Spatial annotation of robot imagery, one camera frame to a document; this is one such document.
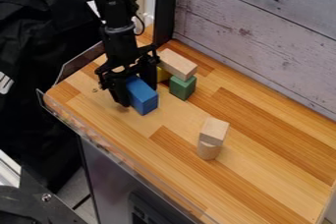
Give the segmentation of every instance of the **wooden plank wall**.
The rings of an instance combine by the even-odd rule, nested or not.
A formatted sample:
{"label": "wooden plank wall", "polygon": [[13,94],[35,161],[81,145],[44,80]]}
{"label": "wooden plank wall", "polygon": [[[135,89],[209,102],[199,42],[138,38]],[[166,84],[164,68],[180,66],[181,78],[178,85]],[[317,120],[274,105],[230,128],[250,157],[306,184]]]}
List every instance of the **wooden plank wall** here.
{"label": "wooden plank wall", "polygon": [[177,0],[175,37],[336,120],[336,0]]}

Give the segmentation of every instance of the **yellow block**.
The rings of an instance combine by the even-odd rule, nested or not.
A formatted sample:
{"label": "yellow block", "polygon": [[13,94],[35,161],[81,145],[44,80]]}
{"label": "yellow block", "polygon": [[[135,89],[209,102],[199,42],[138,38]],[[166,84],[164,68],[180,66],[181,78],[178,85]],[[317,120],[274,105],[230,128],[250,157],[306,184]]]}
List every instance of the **yellow block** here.
{"label": "yellow block", "polygon": [[172,74],[162,70],[160,67],[157,67],[157,82],[161,83],[163,81],[169,80],[172,77]]}

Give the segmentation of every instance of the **wooden table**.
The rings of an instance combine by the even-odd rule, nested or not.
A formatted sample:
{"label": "wooden table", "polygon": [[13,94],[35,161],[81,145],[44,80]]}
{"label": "wooden table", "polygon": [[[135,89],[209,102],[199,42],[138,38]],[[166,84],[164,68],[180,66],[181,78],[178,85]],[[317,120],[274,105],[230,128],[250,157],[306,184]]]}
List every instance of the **wooden table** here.
{"label": "wooden table", "polygon": [[[149,35],[139,43],[149,43]],[[172,40],[199,65],[187,102],[160,84],[159,108],[140,116],[98,89],[101,56],[52,87],[45,102],[96,144],[200,220],[317,223],[336,179],[336,124],[303,105]],[[196,156],[205,118],[230,122],[220,156]]]}

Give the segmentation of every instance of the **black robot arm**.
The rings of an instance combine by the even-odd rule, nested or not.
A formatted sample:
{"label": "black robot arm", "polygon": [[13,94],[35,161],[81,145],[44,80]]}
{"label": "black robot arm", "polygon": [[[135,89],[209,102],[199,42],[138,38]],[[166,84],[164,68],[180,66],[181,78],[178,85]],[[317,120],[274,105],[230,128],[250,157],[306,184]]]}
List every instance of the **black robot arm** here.
{"label": "black robot arm", "polygon": [[[155,47],[138,48],[135,24],[137,0],[94,0],[102,20],[100,28],[107,61],[96,69],[102,89],[109,89],[114,100],[123,106],[130,106],[126,89],[127,78],[136,74],[156,90],[156,65],[159,57]],[[113,71],[123,67],[122,71]]]}

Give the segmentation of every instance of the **wooden block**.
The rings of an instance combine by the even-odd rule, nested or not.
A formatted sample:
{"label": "wooden block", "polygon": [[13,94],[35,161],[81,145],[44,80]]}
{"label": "wooden block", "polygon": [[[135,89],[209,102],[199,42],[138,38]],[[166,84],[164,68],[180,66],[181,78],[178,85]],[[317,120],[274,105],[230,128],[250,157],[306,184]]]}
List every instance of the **wooden block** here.
{"label": "wooden block", "polygon": [[213,145],[204,141],[198,142],[197,155],[204,160],[215,159],[221,150],[220,145]]}
{"label": "wooden block", "polygon": [[230,124],[216,118],[207,118],[199,134],[199,141],[222,145]]}
{"label": "wooden block", "polygon": [[160,60],[161,62],[158,64],[160,68],[183,81],[187,81],[197,71],[197,64],[168,48],[160,53]]}
{"label": "wooden block", "polygon": [[134,76],[127,79],[132,106],[143,116],[157,108],[158,94],[140,78]]}
{"label": "wooden block", "polygon": [[189,78],[186,82],[173,76],[169,83],[169,92],[181,100],[187,100],[196,89],[196,77]]}
{"label": "wooden block", "polygon": [[172,74],[162,70],[160,67],[157,67],[157,82],[161,83],[163,81],[169,80],[172,77]]}

